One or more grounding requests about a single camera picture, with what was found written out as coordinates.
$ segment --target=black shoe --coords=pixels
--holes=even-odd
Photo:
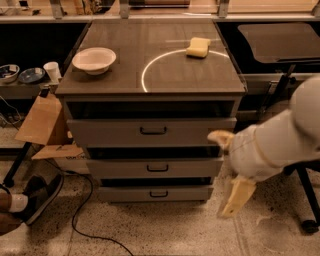
[[[24,221],[26,225],[31,225],[57,196],[62,184],[63,176],[58,174],[47,186],[31,193],[27,207],[22,212],[14,213],[14,216]]]
[[[47,183],[42,176],[32,176],[28,181],[26,187],[24,188],[22,194],[29,197],[33,192],[45,187],[46,185]]]

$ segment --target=drawer cabinet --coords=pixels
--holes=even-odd
[[[212,41],[206,58],[184,52],[195,35]],[[207,136],[233,131],[246,93],[213,21],[94,20],[80,48],[97,44],[117,55],[108,71],[90,76],[70,66],[56,95],[100,198],[210,199],[224,159]]]

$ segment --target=speckled floor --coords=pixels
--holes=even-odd
[[[0,141],[10,141],[14,130],[0,128]],[[34,153],[21,164],[12,192],[21,192],[32,174],[50,179],[56,169],[44,160],[32,161]],[[0,157],[0,179],[14,157]],[[233,219],[217,217],[230,178],[226,161],[215,180],[212,198],[201,202],[108,204],[94,191],[76,218],[76,228],[91,236],[107,237],[126,246],[133,255],[319,255],[320,232],[302,233],[299,222],[313,219],[297,175],[280,174],[260,183],[251,200]],[[320,194],[320,175],[310,173]],[[2,256],[11,255],[129,255],[118,244],[88,238],[71,226],[77,208],[90,192],[82,177],[66,176],[57,198],[31,227],[24,224],[0,237]]]

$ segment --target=cabinet top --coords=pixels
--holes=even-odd
[[[193,37],[211,40],[205,58],[186,55]],[[95,20],[78,51],[91,47],[113,50],[116,61],[97,76],[71,64],[58,96],[245,92],[210,19]]]

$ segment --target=white bowl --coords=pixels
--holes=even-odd
[[[116,54],[108,48],[89,48],[78,52],[72,64],[89,75],[100,75],[106,72],[116,60]]]
[[[15,64],[8,64],[0,67],[0,82],[11,83],[18,77],[20,68]]]

